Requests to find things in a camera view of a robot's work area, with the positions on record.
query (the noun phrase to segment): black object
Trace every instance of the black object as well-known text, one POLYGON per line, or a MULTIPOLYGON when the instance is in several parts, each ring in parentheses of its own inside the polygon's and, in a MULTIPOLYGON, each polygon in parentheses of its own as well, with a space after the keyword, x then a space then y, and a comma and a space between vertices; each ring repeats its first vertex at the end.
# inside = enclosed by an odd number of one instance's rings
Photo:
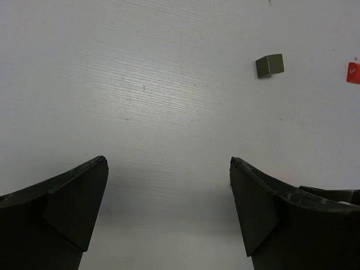
POLYGON ((360 192, 296 188, 233 157, 230 179, 255 270, 359 270, 360 192))
POLYGON ((89 247, 108 171, 106 159, 98 156, 0 197, 0 268, 78 269, 89 247))
POLYGON ((266 55, 256 60, 255 63, 258 78, 264 78, 284 72, 284 61, 281 53, 277 55, 266 55))

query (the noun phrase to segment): red block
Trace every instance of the red block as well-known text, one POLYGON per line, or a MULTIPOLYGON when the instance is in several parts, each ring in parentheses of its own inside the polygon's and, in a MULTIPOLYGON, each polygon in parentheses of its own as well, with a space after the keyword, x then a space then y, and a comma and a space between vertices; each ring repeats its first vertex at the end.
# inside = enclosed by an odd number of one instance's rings
POLYGON ((349 63, 348 78, 346 81, 348 83, 360 84, 360 64, 349 63))

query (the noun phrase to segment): cube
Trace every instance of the cube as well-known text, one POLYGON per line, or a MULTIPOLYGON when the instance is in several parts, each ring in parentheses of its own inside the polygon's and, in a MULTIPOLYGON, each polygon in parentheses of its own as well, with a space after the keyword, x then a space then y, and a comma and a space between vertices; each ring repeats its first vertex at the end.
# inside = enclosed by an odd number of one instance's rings
POLYGON ((360 84, 360 64, 353 62, 349 63, 346 81, 348 83, 360 84))
POLYGON ((256 60, 256 70, 258 78, 264 78, 277 73, 284 72, 284 62, 282 54, 266 55, 256 60))

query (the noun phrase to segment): olive green block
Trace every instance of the olive green block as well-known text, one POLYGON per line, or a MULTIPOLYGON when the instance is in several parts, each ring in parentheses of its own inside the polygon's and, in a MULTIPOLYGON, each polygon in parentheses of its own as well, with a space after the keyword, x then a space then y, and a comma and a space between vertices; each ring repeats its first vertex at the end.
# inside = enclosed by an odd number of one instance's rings
POLYGON ((256 70, 258 77, 263 78, 273 74, 284 72, 284 61, 282 54, 266 55, 259 60, 256 60, 256 70))

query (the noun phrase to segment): white tabletop surface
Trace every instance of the white tabletop surface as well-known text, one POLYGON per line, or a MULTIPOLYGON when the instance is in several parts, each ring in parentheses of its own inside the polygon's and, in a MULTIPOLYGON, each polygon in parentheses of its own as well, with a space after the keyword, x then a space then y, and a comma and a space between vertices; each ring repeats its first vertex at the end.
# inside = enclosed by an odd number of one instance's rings
POLYGON ((360 188, 359 0, 2 0, 1 194, 97 155, 85 269, 253 268, 231 156, 360 188), (259 80, 254 61, 282 53, 259 80))

